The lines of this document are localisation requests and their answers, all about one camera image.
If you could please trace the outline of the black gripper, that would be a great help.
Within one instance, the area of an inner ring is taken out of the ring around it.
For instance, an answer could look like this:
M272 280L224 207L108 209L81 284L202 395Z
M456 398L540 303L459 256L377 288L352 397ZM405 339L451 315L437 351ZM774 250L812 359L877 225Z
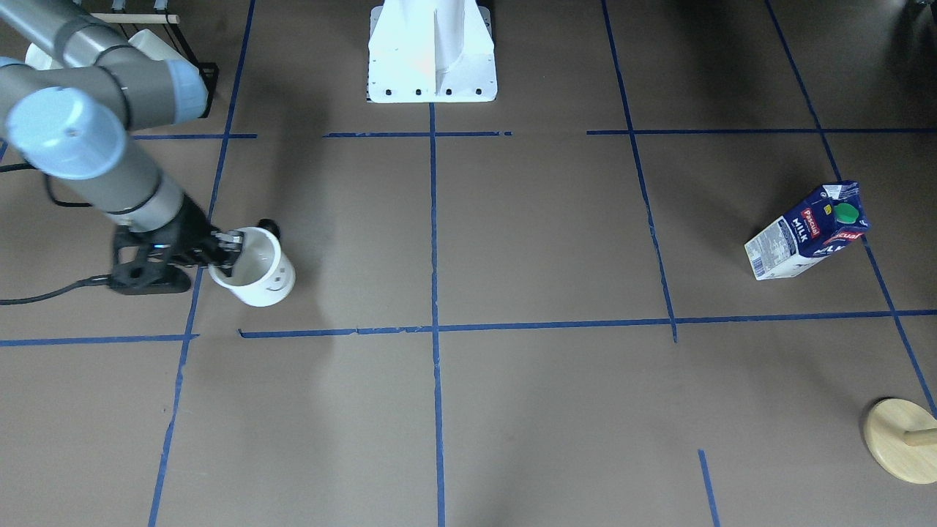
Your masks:
M123 296L189 291L190 267L213 266L231 277L244 247L244 231L220 231L191 197L175 217L153 231L119 225L113 236L110 289Z

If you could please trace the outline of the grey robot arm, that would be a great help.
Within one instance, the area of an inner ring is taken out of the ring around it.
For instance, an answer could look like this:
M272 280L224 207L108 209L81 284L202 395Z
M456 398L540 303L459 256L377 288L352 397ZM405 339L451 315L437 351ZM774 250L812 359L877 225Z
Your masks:
M107 286L125 296L190 290L188 267L230 277L244 247L132 137L200 118L209 91L184 58L154 59L72 1L4 1L2 20L58 63L2 59L2 138L115 223L111 272L40 296Z

